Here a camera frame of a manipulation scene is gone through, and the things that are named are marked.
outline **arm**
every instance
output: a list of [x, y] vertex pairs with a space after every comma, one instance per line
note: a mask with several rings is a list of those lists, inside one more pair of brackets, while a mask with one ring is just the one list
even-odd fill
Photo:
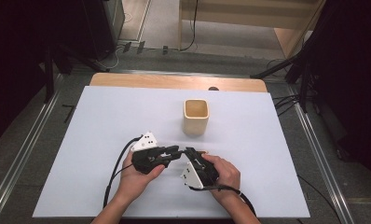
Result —
[[[123, 168], [131, 164], [131, 158], [132, 152], [129, 152], [122, 163]], [[136, 171], [133, 166], [122, 171], [121, 181], [115, 196], [92, 223], [117, 224], [128, 206], [143, 193], [148, 183], [157, 178], [164, 169], [165, 166], [163, 165], [157, 166], [148, 175]]]
[[[240, 188], [240, 171], [229, 161], [217, 156], [202, 155], [203, 159], [214, 164], [219, 174], [216, 184]], [[211, 190], [212, 196], [227, 210], [236, 224], [260, 223], [249, 206], [232, 190]]]

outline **person's left hand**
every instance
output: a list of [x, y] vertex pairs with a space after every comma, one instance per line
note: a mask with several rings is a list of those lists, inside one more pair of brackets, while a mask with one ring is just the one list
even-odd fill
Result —
[[[122, 168], [131, 165], [133, 152], [129, 152], [127, 158], [122, 163]], [[157, 178], [165, 169], [164, 165], [155, 167], [148, 175], [142, 174], [130, 166], [121, 172], [121, 181], [114, 199], [124, 200], [127, 204], [132, 203], [145, 190], [148, 183]]]

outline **beige cup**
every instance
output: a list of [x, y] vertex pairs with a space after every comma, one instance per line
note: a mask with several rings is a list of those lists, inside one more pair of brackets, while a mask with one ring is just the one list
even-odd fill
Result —
[[205, 100], [186, 100], [184, 104], [183, 131], [188, 135], [205, 133], [209, 120], [209, 107]]

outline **white tabletop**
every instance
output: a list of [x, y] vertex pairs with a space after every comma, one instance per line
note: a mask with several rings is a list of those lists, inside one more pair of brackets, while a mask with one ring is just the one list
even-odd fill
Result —
[[[182, 132], [186, 99], [209, 104], [203, 136]], [[194, 147], [231, 161], [258, 217], [309, 217], [269, 93], [120, 87], [84, 89], [34, 217], [96, 217], [119, 153], [147, 131], [162, 147]], [[209, 191], [184, 186], [186, 162], [172, 161], [124, 217], [228, 217]], [[110, 198], [117, 186], [118, 178]]]

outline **hand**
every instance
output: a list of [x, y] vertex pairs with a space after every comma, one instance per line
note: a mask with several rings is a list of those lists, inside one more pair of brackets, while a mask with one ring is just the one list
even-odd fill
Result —
[[[219, 177], [216, 185], [226, 185], [234, 189], [240, 188], [240, 171], [229, 161], [226, 161], [218, 156], [202, 154], [203, 159], [213, 163]], [[223, 206], [230, 200], [238, 200], [239, 196], [232, 190], [211, 190], [214, 198]]]
[[[122, 168], [131, 165], [133, 152], [129, 152], [127, 158], [122, 163]], [[148, 175], [142, 174], [130, 166], [121, 172], [121, 181], [119, 182], [117, 193], [114, 199], [123, 200], [127, 204], [132, 203], [145, 190], [148, 183], [157, 178], [165, 169], [164, 165], [155, 167]]]

